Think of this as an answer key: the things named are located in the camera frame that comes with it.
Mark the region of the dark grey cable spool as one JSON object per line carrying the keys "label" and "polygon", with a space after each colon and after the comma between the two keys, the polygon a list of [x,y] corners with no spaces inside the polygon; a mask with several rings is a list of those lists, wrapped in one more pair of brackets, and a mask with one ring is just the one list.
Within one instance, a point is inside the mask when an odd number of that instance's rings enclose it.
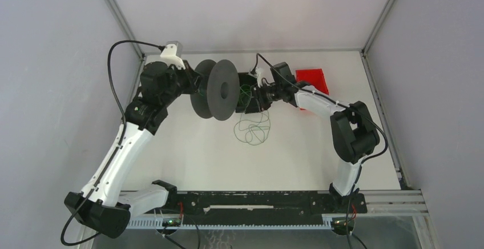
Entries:
{"label": "dark grey cable spool", "polygon": [[206,59],[195,71],[201,75],[198,92],[190,95],[195,113],[203,119],[226,121],[235,112],[240,95],[235,65],[227,59],[218,62]]}

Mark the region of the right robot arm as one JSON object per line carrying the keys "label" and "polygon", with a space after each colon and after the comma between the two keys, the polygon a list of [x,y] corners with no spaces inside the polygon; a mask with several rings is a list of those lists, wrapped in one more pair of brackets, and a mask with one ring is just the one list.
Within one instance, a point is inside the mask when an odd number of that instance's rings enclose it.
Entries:
{"label": "right robot arm", "polygon": [[374,150],[386,136],[372,120],[364,102],[344,103],[332,99],[307,80],[297,80],[287,63],[271,66],[273,82],[261,76],[255,66],[239,74],[241,96],[236,112],[263,113],[276,101],[329,117],[333,147],[340,161],[334,181],[330,184],[330,206],[345,212],[352,206],[351,197],[358,189],[364,162],[377,157]]}

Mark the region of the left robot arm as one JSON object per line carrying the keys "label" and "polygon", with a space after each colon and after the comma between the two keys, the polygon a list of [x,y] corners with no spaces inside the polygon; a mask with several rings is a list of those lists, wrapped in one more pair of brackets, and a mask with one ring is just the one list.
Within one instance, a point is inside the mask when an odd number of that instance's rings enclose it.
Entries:
{"label": "left robot arm", "polygon": [[140,95],[122,111],[122,123],[101,165],[80,192],[69,192],[64,205],[69,222],[97,235],[119,237],[131,218],[155,208],[173,212],[179,204],[175,186],[161,180],[144,190],[121,195],[122,185],[136,159],[168,116],[168,107],[182,94],[195,93],[201,74],[183,60],[182,67],[162,59],[148,63],[140,76]]}

